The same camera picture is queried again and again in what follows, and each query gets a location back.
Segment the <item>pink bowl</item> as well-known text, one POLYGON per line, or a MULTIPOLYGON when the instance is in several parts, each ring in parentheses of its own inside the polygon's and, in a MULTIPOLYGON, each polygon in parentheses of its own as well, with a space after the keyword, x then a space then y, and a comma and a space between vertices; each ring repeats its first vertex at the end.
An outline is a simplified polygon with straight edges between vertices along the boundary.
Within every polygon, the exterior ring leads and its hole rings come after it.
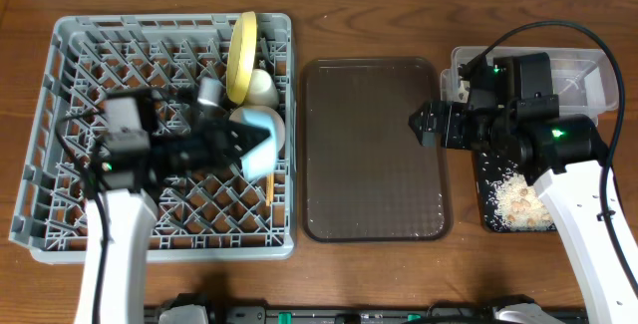
POLYGON ((243 113, 246 110, 259 111, 269 115, 272 118, 275 124, 275 134, 278 150, 281 151, 285 145, 285 124, 281 116, 274 109, 267 106, 247 105, 234 110, 230 114, 229 119, 234 122, 240 122, 243 119, 243 113))

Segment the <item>light blue bowl with rice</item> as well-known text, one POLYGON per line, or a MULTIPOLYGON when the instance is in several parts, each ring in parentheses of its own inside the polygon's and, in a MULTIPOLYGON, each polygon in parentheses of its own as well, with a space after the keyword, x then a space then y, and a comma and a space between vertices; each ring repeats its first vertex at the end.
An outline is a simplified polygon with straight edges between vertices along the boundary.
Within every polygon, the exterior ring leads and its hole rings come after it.
POLYGON ((256 147, 241 159, 242 172, 245 179, 253 181, 274 172, 278 156, 278 143, 275 122, 267 113, 245 109, 242 115, 246 125, 266 131, 266 138, 260 140, 256 147))

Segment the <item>wooden chopstick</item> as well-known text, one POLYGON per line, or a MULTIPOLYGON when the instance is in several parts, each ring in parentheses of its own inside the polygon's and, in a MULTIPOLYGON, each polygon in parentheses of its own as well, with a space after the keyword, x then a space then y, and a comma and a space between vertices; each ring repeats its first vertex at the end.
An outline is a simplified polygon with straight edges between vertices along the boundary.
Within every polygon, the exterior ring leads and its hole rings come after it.
POLYGON ((274 192, 275 192, 274 189, 275 189, 274 173, 270 173, 266 177, 265 202, 267 207, 270 207, 274 201, 274 192))

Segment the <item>white cup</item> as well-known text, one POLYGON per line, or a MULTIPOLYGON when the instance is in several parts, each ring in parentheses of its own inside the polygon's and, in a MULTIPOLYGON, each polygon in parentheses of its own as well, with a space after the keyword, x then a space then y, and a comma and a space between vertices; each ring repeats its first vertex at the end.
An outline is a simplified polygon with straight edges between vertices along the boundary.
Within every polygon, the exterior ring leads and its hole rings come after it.
POLYGON ((251 73, 245 105, 265 106, 277 109, 279 95, 270 75, 261 69, 254 69, 251 73))

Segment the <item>yellow plate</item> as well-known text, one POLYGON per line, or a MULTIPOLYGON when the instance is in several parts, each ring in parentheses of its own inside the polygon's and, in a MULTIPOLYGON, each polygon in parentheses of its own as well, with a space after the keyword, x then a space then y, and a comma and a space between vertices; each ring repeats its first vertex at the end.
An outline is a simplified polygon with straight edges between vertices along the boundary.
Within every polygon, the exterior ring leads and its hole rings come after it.
POLYGON ((241 13, 233 27, 226 66, 226 93, 237 105, 244 102, 248 92, 256 42, 256 14, 252 11, 241 13))

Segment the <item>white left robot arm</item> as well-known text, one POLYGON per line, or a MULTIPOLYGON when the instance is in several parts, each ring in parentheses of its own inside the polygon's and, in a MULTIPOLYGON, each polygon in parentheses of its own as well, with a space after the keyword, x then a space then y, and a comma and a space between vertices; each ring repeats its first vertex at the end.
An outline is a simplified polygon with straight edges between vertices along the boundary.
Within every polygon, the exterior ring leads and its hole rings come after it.
POLYGON ((237 168, 248 180, 276 168, 276 122, 255 109, 215 114, 221 85, 205 78, 184 98, 161 88, 107 95, 107 130, 89 154, 88 240, 78 323, 141 323, 158 191, 171 176, 237 168))

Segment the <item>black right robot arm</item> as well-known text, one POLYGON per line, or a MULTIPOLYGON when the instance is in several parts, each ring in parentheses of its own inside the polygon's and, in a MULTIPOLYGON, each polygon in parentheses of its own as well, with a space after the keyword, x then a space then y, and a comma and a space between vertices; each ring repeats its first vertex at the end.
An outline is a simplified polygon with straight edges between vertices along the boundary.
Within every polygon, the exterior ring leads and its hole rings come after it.
POLYGON ((533 186, 560 235, 592 323, 637 320, 637 242, 615 186, 612 149, 585 115, 512 100, 473 110, 425 102, 408 119, 422 146, 498 154, 533 186))

